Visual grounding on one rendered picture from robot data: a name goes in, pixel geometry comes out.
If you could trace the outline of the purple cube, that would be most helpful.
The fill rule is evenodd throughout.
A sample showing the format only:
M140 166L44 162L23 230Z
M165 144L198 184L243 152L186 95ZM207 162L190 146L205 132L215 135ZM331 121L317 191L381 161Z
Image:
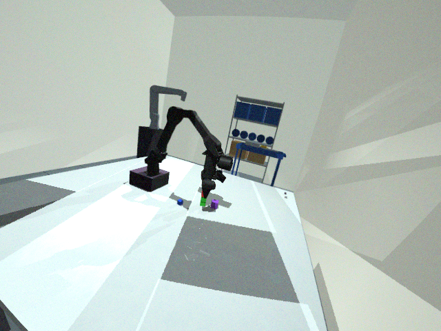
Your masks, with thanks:
M218 202L219 202L218 200L212 199L212 203L211 203L211 207L210 208L217 210Z

